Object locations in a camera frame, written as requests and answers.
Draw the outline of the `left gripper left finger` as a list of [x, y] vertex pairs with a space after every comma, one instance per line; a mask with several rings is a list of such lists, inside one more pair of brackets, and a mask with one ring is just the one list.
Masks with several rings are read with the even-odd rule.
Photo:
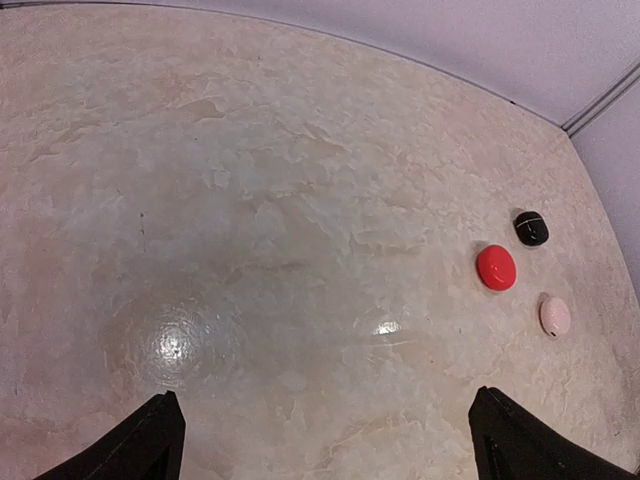
[[157, 394], [95, 443], [36, 480], [177, 480], [185, 433], [176, 394]]

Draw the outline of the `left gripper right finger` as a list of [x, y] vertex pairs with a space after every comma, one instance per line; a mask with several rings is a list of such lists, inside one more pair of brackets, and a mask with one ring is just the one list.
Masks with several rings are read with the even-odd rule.
[[495, 387], [481, 387], [468, 412], [480, 479], [636, 479], [567, 440]]

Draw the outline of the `pink earbud charging case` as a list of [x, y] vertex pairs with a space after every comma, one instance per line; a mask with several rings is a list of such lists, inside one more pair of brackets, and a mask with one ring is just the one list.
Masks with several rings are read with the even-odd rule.
[[559, 338], [570, 330], [571, 314], [566, 302], [561, 298], [549, 296], [544, 299], [538, 314], [540, 325], [548, 336]]

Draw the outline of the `red earbud charging case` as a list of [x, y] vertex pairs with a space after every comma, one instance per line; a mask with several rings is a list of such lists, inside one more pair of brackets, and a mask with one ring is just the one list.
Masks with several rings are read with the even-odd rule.
[[496, 292], [509, 290], [517, 279], [515, 261], [500, 245], [489, 245], [477, 255], [476, 271], [482, 283]]

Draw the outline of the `black earbud charging case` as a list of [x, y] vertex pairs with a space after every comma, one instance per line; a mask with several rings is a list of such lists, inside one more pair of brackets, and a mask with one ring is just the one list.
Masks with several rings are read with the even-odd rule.
[[536, 211], [523, 211], [513, 221], [514, 230], [520, 242], [535, 248], [549, 240], [549, 230], [544, 218]]

